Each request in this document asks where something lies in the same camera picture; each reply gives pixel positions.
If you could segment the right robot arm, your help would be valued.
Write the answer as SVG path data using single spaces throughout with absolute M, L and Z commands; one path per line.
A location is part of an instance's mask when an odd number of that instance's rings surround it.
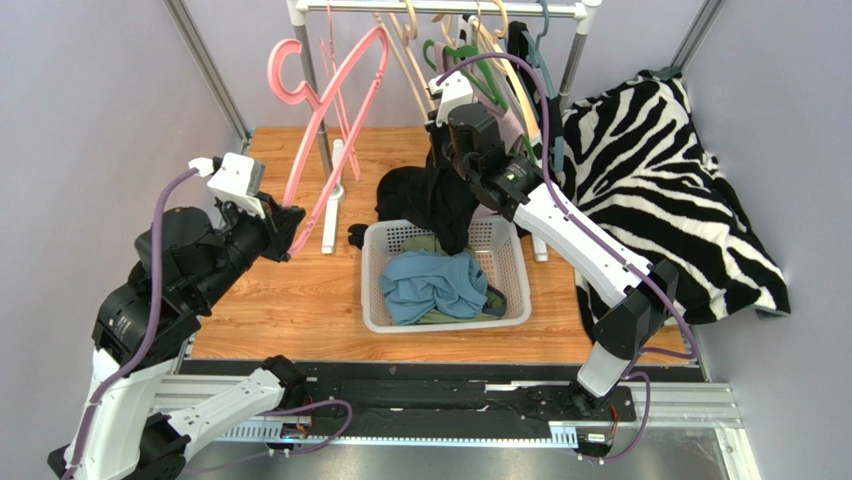
M 452 171 L 480 204 L 542 239 L 604 301 L 575 387 L 588 399 L 606 399 L 673 313 L 677 268 L 629 250 L 546 182 L 532 161 L 508 153 L 497 120 L 481 104 L 439 107 L 426 130 L 438 167 Z

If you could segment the beige wooden hanger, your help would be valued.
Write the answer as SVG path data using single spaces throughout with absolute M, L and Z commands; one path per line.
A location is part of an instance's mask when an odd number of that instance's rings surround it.
M 430 97 L 428 81 L 412 50 L 412 42 L 417 39 L 419 32 L 416 10 L 411 1 L 404 1 L 404 4 L 407 20 L 399 20 L 393 12 L 374 12 L 373 19 L 388 35 L 391 52 L 408 82 L 423 121 L 427 121 L 429 113 L 435 109 L 435 103 Z

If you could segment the black tank top on right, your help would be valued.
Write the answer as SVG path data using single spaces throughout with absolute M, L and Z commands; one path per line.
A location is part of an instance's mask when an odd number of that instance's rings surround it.
M 522 22 L 510 23 L 507 58 L 523 81 L 518 96 L 530 103 L 531 113 L 526 117 L 539 129 L 539 148 L 535 150 L 527 142 L 528 157 L 515 157 L 507 167 L 507 205 L 501 211 L 518 228 L 545 240 L 547 229 L 563 220 L 565 213 L 565 199 L 557 184 L 557 175 L 565 166 L 560 97 L 536 41 Z

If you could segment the zebra print blanket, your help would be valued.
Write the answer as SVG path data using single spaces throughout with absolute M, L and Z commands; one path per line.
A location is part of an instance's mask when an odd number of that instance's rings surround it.
M 703 148 L 678 77 L 642 71 L 562 120 L 564 195 L 631 251 L 678 268 L 674 303 L 687 323 L 790 313 L 782 270 Z

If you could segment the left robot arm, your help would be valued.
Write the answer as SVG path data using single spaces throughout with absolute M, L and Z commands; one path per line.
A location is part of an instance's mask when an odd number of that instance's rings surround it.
M 266 193 L 253 215 L 218 201 L 224 226 L 196 207 L 165 211 L 135 242 L 138 262 L 101 304 L 93 330 L 95 406 L 73 441 L 47 458 L 61 479 L 174 479 L 226 431 L 261 413 L 304 403 L 305 375 L 277 355 L 248 377 L 192 407 L 170 413 L 154 397 L 184 342 L 261 258 L 287 261 L 305 218 Z

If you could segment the metal clothes rack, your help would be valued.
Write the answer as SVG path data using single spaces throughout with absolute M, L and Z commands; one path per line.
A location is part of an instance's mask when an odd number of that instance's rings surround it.
M 326 181 L 318 200 L 306 218 L 300 233 L 295 237 L 289 253 L 299 254 L 308 244 L 316 226 L 321 225 L 321 253 L 329 255 L 336 250 L 339 227 L 340 209 L 345 197 L 342 184 L 342 174 L 346 164 L 344 157 L 355 150 L 356 140 L 365 125 L 367 115 L 378 94 L 380 84 L 387 72 L 392 59 L 395 59 L 390 49 L 390 39 L 377 24 L 371 27 L 355 44 L 343 59 L 337 59 L 338 71 L 329 78 L 322 93 L 316 91 L 314 62 L 309 44 L 306 15 L 311 11 L 325 11 L 326 1 L 290 1 L 287 4 L 288 14 L 296 36 L 280 41 L 270 54 L 267 64 L 267 80 L 273 94 L 278 100 L 288 105 L 306 103 L 312 114 L 308 120 L 299 149 L 296 153 L 287 185 L 283 203 L 293 206 L 304 168 L 307 164 L 313 146 L 320 150 L 320 157 L 325 170 Z M 397 15 L 399 20 L 407 20 L 404 1 L 329 1 L 332 13 L 335 11 L 369 13 L 390 13 Z M 443 36 L 452 47 L 463 44 L 452 36 L 450 27 L 454 16 L 462 17 L 477 14 L 477 6 L 485 16 L 483 25 L 489 30 L 502 26 L 501 19 L 494 14 L 495 5 L 491 1 L 411 1 L 418 14 L 430 14 L 435 23 L 439 24 Z M 510 30 L 510 18 L 513 15 L 522 17 L 541 17 L 542 7 L 538 1 L 534 3 L 504 2 Z M 576 28 L 566 70 L 558 89 L 560 101 L 565 102 L 572 86 L 577 64 L 582 54 L 585 41 L 593 25 L 596 11 L 600 4 L 597 1 L 578 1 L 573 4 L 556 2 L 549 4 L 550 18 L 570 18 L 575 21 Z M 466 23 L 472 46 L 477 48 L 474 41 L 472 25 Z M 350 138 L 343 141 L 334 109 L 334 96 L 341 90 L 347 77 L 352 73 L 358 62 L 368 52 L 369 48 L 377 45 L 380 48 L 377 68 L 368 83 L 365 96 L 360 108 L 353 119 L 349 119 Z

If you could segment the white plastic laundry basket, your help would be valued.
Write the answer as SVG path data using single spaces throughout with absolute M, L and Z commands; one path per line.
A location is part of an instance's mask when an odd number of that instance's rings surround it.
M 524 255 L 513 223 L 471 221 L 468 246 L 447 254 L 431 231 L 406 220 L 370 225 L 362 247 L 364 324 L 376 333 L 520 325 L 531 315 Z

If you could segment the green hanger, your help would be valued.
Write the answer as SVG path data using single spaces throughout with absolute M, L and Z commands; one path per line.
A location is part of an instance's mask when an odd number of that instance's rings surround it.
M 434 40 L 425 41 L 422 48 L 422 55 L 427 66 L 435 73 L 433 78 L 442 76 L 462 60 L 479 53 L 480 51 L 472 45 L 452 47 Z M 497 72 L 490 59 L 465 66 L 460 73 L 470 81 L 476 100 L 497 118 L 506 150 L 535 161 L 521 140 L 524 134 L 523 125 L 518 122 L 512 110 L 508 109 L 506 98 L 501 96 L 501 93 L 505 93 L 501 87 L 506 86 L 504 83 L 506 78 Z

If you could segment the thin pink wire hanger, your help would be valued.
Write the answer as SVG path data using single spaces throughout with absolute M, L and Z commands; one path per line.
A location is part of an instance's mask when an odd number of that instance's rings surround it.
M 333 17 L 332 10 L 330 6 L 330 2 L 325 2 L 325 11 L 327 18 L 327 27 L 328 27 L 328 38 L 327 40 L 321 40 L 321 49 L 323 51 L 323 64 L 328 78 L 331 78 L 338 71 L 338 64 L 336 59 L 335 52 L 335 44 L 334 44 L 334 27 L 333 27 Z M 341 138 L 343 141 L 346 141 L 350 138 L 350 123 L 348 120 L 348 114 L 346 111 L 345 100 L 343 97 L 343 92 L 339 90 L 334 96 L 334 109 L 335 114 L 338 120 L 338 126 L 341 130 Z M 361 179 L 361 168 L 357 157 L 357 152 L 352 150 L 348 153 L 344 160 L 347 165 L 350 166 L 354 178 L 356 181 Z

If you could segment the grey-blue hanger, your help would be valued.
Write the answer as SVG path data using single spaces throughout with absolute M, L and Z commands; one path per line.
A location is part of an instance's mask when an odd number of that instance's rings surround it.
M 549 6 L 546 0 L 539 0 L 538 4 L 542 7 L 542 14 L 544 18 L 543 29 L 535 38 L 532 37 L 532 34 L 528 30 L 525 30 L 523 32 L 523 38 L 527 44 L 527 63 L 534 69 L 538 69 L 541 72 L 546 88 L 549 108 L 548 126 L 551 137 L 551 141 L 549 142 L 549 167 L 551 177 L 554 178 L 556 174 L 560 173 L 564 168 L 564 130 L 561 123 L 561 108 L 559 106 L 558 92 L 553 85 L 547 63 L 539 49 L 541 40 L 547 35 L 549 30 Z

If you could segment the mauve tank top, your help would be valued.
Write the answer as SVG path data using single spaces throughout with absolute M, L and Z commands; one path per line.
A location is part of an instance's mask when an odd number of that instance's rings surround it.
M 540 169 L 522 151 L 525 132 L 516 115 L 489 100 L 473 79 L 464 64 L 447 62 L 428 81 L 438 102 L 426 125 L 431 164 L 458 192 L 512 221 L 541 184 Z

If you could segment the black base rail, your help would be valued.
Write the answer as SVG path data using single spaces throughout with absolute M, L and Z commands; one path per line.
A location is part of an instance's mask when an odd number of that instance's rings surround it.
M 597 407 L 580 407 L 574 365 L 302 361 L 305 396 L 347 401 L 355 438 L 527 440 L 552 421 L 610 428 L 642 418 L 621 386 Z

